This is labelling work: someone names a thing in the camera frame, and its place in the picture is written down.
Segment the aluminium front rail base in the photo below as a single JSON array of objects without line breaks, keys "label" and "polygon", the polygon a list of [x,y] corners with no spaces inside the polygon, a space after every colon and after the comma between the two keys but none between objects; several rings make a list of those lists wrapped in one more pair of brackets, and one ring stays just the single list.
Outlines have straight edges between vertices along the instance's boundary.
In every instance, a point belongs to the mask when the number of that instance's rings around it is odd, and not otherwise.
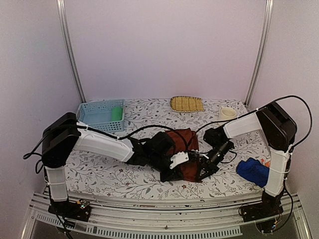
[{"label": "aluminium front rail base", "polygon": [[47,192],[34,193],[22,231],[24,239],[312,239],[297,194],[281,199],[277,230],[265,233],[272,218],[245,222],[239,211],[261,201],[261,194],[205,199],[125,199],[70,193],[70,200],[90,202],[87,222],[48,212]]}]

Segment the blue rolled towel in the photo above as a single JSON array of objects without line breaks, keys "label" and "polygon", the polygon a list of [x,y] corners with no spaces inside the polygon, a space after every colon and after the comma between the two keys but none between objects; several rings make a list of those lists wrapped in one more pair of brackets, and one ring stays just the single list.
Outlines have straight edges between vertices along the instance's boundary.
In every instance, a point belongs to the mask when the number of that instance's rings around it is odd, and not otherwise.
[{"label": "blue rolled towel", "polygon": [[259,160],[250,157],[246,161],[241,160],[238,163],[236,173],[247,181],[263,188],[268,182],[269,168]]}]

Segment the right aluminium frame post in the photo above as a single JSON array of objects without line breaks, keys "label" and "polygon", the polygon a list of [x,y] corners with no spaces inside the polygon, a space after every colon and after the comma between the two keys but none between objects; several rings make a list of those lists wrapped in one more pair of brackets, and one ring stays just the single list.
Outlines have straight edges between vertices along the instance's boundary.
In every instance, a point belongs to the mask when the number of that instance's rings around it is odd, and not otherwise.
[{"label": "right aluminium frame post", "polygon": [[266,0],[261,37],[260,37],[259,47],[258,47],[258,51],[257,51],[257,57],[256,57],[255,65],[253,68],[253,73],[252,73],[252,77],[250,80],[250,84],[248,87],[248,92],[247,92],[246,98],[245,98],[246,107],[250,106],[250,104],[252,102],[253,95],[254,95],[254,91],[255,91],[256,86],[257,86],[258,77],[259,77],[260,69],[262,66],[263,56],[265,53],[267,39],[268,39],[269,30],[270,30],[270,26],[271,26],[273,5],[274,5],[273,0]]}]

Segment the light blue plastic basket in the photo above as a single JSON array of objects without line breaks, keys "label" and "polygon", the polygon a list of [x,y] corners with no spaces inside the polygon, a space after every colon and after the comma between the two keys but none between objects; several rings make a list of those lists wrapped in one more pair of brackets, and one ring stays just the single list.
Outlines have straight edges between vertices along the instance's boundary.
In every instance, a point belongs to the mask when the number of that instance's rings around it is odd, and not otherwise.
[{"label": "light blue plastic basket", "polygon": [[[115,106],[123,108],[121,121],[111,121],[111,111]],[[103,132],[122,132],[125,129],[125,100],[112,99],[82,103],[77,109],[76,118],[78,121]]]}]

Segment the cream cylindrical cup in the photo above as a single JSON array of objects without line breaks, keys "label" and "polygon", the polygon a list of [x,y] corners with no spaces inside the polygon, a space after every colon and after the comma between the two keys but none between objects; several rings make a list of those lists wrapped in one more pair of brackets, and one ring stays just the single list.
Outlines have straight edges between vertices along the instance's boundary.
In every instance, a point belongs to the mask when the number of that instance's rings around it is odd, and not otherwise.
[{"label": "cream cylindrical cup", "polygon": [[237,118],[237,112],[230,107],[222,107],[219,111],[219,120],[232,120]]}]

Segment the left aluminium frame post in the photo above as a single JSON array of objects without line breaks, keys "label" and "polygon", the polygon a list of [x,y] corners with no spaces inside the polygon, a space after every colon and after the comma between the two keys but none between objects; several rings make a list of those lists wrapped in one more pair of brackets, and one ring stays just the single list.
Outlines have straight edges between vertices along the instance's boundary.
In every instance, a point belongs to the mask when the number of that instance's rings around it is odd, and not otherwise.
[{"label": "left aluminium frame post", "polygon": [[63,41],[66,48],[67,57],[69,60],[72,76],[75,82],[75,88],[78,93],[79,99],[81,103],[86,102],[86,97],[84,94],[84,90],[80,81],[77,65],[76,65],[76,59],[73,52],[72,42],[71,42],[71,36],[70,31],[68,27],[67,22],[67,14],[66,14],[66,8],[65,8],[65,1],[64,0],[57,0],[57,11],[59,16],[59,21],[61,25],[61,31],[63,36]]}]

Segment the woven bamboo tray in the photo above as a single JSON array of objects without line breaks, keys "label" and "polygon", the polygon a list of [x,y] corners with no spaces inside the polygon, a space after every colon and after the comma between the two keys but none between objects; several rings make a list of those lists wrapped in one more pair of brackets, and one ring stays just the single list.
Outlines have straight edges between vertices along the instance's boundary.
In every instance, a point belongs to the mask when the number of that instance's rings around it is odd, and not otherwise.
[{"label": "woven bamboo tray", "polygon": [[189,96],[174,96],[170,99],[170,107],[179,113],[203,112],[202,99]]}]

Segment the brown towel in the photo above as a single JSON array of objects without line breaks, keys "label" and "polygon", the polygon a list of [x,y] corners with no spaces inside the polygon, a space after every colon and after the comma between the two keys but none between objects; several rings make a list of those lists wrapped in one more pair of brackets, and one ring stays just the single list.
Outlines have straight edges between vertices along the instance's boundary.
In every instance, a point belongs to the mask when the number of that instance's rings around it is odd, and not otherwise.
[{"label": "brown towel", "polygon": [[[173,156],[179,152],[185,151],[199,151],[198,138],[195,134],[195,131],[190,128],[187,129],[177,129],[176,130],[183,138],[185,139],[188,148],[182,138],[171,130],[165,131],[175,143],[175,147],[171,147],[170,150],[166,153],[167,156]],[[202,183],[202,180],[196,178],[197,171],[199,170],[199,154],[190,153],[190,160],[182,163],[174,168],[175,173],[177,174],[177,180],[184,180],[188,182]]]}]

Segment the aluminium frame post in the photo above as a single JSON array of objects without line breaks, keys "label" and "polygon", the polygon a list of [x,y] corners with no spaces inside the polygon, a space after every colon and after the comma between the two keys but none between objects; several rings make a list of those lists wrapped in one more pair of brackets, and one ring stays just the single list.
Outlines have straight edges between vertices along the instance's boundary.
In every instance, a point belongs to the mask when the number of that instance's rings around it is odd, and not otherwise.
[{"label": "aluminium frame post", "polygon": [[57,0],[57,11],[59,16],[59,21],[61,25],[61,31],[63,36],[63,41],[66,48],[67,57],[69,60],[72,76],[75,82],[75,88],[78,93],[79,99],[81,103],[86,102],[86,97],[84,94],[84,90],[80,81],[77,65],[76,65],[76,59],[73,52],[72,42],[71,42],[71,36],[70,31],[68,27],[67,22],[67,14],[66,14],[66,8],[65,8],[65,1],[64,0]]},{"label": "aluminium frame post", "polygon": [[256,86],[257,86],[258,77],[259,77],[260,69],[262,66],[263,56],[265,53],[267,39],[268,39],[269,30],[270,30],[270,26],[271,26],[273,5],[274,5],[273,0],[266,0],[261,37],[260,37],[259,47],[258,47],[258,51],[257,51],[257,57],[256,57],[255,65],[253,68],[253,73],[252,73],[252,77],[250,80],[250,84],[248,87],[248,92],[247,92],[246,98],[245,98],[246,107],[250,106],[250,104],[252,102],[253,95],[254,95],[254,91],[255,91]]}]

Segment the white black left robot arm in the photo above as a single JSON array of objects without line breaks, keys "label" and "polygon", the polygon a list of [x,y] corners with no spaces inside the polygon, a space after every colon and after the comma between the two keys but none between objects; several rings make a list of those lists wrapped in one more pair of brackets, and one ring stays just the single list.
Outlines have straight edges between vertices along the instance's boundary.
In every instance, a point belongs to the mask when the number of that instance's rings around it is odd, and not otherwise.
[{"label": "white black left robot arm", "polygon": [[186,150],[176,152],[174,140],[166,132],[152,138],[135,139],[131,135],[116,137],[79,122],[68,112],[43,132],[42,163],[47,173],[50,198],[63,216],[74,212],[68,201],[65,165],[71,152],[80,150],[111,157],[129,165],[149,165],[160,172],[161,181],[182,177],[177,166],[189,161]]}]

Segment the orange patterned towel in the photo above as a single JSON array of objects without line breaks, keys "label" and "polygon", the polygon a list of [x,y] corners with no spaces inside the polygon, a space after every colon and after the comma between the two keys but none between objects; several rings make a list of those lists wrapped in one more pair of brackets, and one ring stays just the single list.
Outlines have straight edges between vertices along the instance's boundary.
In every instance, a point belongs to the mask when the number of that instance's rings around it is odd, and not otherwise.
[{"label": "orange patterned towel", "polygon": [[270,159],[261,159],[260,160],[261,161],[261,163],[262,163],[262,165],[264,165],[264,166],[266,166],[266,167],[270,167],[270,163],[271,163],[271,160]]}]

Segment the green microfiber towel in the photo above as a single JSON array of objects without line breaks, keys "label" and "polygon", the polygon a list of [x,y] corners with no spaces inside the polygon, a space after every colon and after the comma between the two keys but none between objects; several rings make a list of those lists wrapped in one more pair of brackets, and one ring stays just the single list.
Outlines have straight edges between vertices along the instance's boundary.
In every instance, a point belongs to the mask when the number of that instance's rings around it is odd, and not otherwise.
[{"label": "green microfiber towel", "polygon": [[115,106],[111,111],[111,121],[121,121],[123,118],[123,108],[121,106]]}]

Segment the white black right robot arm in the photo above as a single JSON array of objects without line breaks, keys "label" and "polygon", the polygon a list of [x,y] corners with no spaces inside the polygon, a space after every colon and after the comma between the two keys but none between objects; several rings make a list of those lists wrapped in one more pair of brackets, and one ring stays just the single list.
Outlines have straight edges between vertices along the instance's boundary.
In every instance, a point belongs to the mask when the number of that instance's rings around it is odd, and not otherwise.
[{"label": "white black right robot arm", "polygon": [[260,132],[270,154],[270,169],[258,213],[262,217],[268,217],[277,209],[284,191],[284,178],[289,171],[288,162],[297,133],[295,121],[274,102],[236,119],[220,120],[218,123],[219,127],[210,128],[204,133],[203,139],[212,150],[201,157],[197,180],[219,170],[218,164],[234,147],[231,139],[254,131]]}]

